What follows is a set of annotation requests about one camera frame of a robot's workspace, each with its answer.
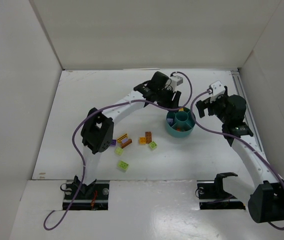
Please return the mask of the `lavender 2x2 lego brick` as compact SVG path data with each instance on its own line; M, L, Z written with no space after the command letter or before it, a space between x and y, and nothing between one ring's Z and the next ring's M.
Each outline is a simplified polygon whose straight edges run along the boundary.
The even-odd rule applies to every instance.
M167 119L167 122L168 122L169 125L172 125L172 124L174 123L174 120L171 119L171 118L168 118L168 119Z

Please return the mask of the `small yellow 2x2 lego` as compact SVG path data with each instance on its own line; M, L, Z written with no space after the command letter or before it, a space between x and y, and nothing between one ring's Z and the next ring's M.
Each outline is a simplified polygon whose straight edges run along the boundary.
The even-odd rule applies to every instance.
M139 144L140 145L145 145L146 144L146 138L145 137L140 137L139 138Z

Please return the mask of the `yellow black striped lego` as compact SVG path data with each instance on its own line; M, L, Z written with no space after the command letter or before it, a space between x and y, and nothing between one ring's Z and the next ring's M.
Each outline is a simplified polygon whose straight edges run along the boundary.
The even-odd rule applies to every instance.
M125 133L125 134L121 135L119 138L117 138L116 141L117 141L118 143L122 143L122 141L123 141L124 139L127 139L127 138L128 138L128 134Z

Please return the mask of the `brown lego brick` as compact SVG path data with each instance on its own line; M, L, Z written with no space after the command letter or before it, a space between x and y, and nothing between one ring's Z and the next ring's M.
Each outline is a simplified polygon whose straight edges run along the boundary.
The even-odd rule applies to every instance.
M123 148L127 147L130 144L132 144L132 139L128 139L128 141L126 143L122 143L121 144L121 148L123 149Z

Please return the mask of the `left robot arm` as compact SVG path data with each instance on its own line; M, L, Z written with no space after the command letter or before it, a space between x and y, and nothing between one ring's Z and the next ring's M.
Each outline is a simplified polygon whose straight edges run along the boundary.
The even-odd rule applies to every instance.
M115 125L149 103L157 103L165 109L176 109L181 95L176 87L182 83L183 78L178 75L167 76L157 71L150 80L135 86L115 107L102 112L97 112L96 108L89 111L89 116L95 115L86 121L81 130L86 164L83 181L85 185L88 186L96 180L101 153L111 146Z

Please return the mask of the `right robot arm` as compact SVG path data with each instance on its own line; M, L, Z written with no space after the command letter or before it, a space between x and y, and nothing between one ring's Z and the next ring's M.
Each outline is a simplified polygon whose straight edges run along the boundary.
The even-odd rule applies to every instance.
M217 174L215 181L219 192L229 193L244 203L256 223L284 221L284 180L260 152L254 134L244 122L246 100L227 93L212 95L205 100L198 97L191 103L199 116L205 110L222 122L222 135L244 163L254 187L242 183L233 172Z

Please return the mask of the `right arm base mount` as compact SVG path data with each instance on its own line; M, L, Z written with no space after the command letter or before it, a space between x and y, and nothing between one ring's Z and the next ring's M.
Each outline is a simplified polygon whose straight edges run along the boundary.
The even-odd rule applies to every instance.
M244 203L224 191L223 179L237 177L233 172L218 173L214 180L197 180L195 196L200 210L245 210Z

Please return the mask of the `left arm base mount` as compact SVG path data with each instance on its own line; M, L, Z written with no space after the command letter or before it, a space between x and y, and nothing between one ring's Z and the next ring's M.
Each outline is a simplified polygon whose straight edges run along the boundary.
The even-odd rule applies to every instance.
M80 179L75 176L73 181L63 183L60 190L64 192L62 209L66 210L79 187ZM83 184L70 211L106 211L108 210L110 181L95 180L90 185Z

